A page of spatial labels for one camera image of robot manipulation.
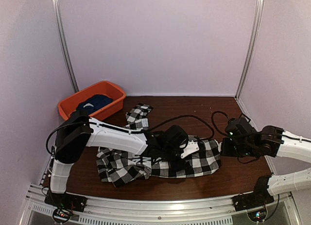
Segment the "black white checkered shirt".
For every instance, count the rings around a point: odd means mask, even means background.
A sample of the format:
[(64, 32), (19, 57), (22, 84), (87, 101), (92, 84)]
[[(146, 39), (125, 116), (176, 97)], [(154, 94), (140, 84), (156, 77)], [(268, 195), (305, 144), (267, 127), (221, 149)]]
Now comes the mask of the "black white checkered shirt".
[(184, 158), (190, 163), (191, 169), (185, 174), (176, 174), (169, 167), (170, 161), (162, 157), (144, 157), (100, 147), (96, 165), (101, 182), (110, 182), (115, 187), (121, 187), (137, 179), (148, 179), (150, 176), (191, 178), (211, 175), (221, 167), (220, 147), (216, 140), (189, 136), (178, 125), (171, 126), (165, 132), (156, 132), (155, 136), (164, 138), (164, 150), (173, 156), (171, 161), (181, 159), (180, 155), (189, 142), (198, 142), (199, 151)]

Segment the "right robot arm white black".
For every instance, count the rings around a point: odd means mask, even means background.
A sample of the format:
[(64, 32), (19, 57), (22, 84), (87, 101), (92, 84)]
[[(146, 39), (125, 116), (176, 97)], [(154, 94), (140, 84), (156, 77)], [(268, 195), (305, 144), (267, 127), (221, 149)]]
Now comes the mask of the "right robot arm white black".
[[(257, 131), (245, 117), (230, 119), (225, 128), (221, 153), (236, 158), (262, 156), (287, 157), (309, 163), (311, 141), (280, 127), (268, 125)], [(269, 196), (306, 190), (311, 187), (311, 170), (260, 177), (249, 195), (253, 206), (260, 206)]]

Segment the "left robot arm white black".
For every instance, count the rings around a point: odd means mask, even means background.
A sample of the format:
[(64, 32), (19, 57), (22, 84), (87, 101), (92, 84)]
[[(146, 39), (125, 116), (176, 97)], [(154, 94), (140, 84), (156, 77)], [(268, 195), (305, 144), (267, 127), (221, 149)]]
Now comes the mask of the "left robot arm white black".
[(72, 115), (51, 133), (56, 135), (49, 189), (51, 200), (60, 208), (70, 203), (66, 192), (72, 166), (86, 147), (105, 147), (139, 156), (162, 158), (182, 164), (189, 144), (188, 134), (178, 125), (166, 131), (133, 130), (111, 125), (88, 115)]

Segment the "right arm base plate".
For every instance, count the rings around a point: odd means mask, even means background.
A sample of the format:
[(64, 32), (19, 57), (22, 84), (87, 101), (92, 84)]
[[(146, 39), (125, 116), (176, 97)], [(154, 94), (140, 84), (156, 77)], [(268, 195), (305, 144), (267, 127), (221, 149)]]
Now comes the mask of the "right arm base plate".
[(242, 211), (263, 207), (266, 204), (274, 202), (274, 197), (267, 191), (254, 191), (236, 195), (232, 197), (232, 202), (236, 211)]

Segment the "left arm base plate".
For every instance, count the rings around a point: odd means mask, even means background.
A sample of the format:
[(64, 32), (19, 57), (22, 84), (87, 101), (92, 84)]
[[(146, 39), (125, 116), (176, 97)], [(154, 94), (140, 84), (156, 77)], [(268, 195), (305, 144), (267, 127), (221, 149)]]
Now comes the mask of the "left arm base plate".
[(68, 193), (58, 194), (48, 192), (44, 202), (60, 209), (84, 212), (87, 198)]

